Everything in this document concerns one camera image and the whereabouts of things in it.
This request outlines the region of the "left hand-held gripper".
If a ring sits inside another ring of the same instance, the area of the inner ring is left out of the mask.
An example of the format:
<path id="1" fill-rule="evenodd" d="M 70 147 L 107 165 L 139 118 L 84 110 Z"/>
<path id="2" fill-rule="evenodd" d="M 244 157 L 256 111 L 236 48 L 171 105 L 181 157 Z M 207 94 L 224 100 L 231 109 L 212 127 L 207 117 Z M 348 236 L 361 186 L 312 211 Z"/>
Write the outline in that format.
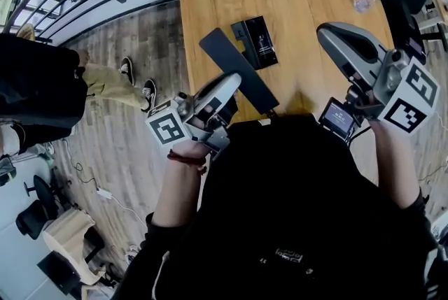
<path id="1" fill-rule="evenodd" d="M 146 125 L 163 147 L 196 141 L 205 145 L 215 159 L 230 144 L 227 125 L 218 112 L 234 96 L 241 82 L 238 73 L 222 74 L 195 96 L 180 92 L 152 109 Z"/>

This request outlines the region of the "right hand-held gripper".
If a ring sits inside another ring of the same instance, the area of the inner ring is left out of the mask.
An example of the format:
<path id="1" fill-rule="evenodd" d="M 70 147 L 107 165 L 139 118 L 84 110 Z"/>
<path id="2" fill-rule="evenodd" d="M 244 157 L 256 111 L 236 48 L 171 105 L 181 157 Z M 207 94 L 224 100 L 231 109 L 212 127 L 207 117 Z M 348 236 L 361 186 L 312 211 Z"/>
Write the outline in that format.
<path id="1" fill-rule="evenodd" d="M 353 116 L 413 134 L 435 112 L 440 86 L 416 58 L 399 49 L 385 53 L 368 30 L 345 22 L 324 22 L 316 35 L 352 84 L 346 98 Z"/>

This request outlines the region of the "person's left hand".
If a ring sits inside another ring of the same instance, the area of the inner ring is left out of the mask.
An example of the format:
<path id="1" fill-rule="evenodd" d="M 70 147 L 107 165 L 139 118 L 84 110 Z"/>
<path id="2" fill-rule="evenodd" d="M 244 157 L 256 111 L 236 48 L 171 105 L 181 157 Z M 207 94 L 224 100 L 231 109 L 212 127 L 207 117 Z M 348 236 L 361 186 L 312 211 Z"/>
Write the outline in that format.
<path id="1" fill-rule="evenodd" d="M 191 159 L 202 159 L 209 154 L 208 147 L 192 140 L 176 143 L 171 149 L 175 154 Z"/>

